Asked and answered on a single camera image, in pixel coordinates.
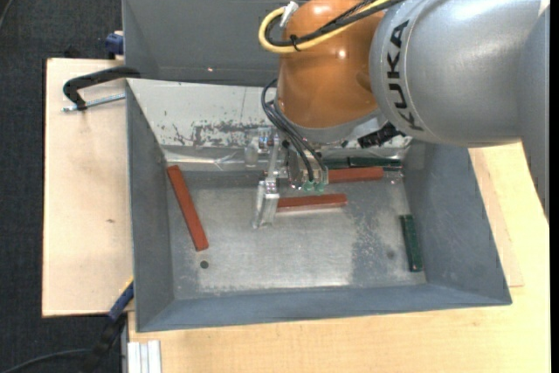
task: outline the black clamp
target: black clamp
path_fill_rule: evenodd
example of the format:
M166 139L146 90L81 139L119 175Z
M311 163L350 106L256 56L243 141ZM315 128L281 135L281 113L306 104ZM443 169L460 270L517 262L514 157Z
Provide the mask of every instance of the black clamp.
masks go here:
M69 79L62 88L64 95L72 101L79 111L87 109L87 104L81 95L79 89L96 86L120 78L141 78L140 72L131 67L118 66L100 72L89 73L88 75L79 76Z

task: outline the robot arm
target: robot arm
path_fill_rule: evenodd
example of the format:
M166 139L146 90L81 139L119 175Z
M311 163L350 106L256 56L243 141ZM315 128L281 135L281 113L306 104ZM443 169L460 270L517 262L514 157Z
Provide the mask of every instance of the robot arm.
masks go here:
M281 14L260 41L280 53L275 113L304 140L387 122L426 142L522 140L549 216L549 0L311 0L278 41Z

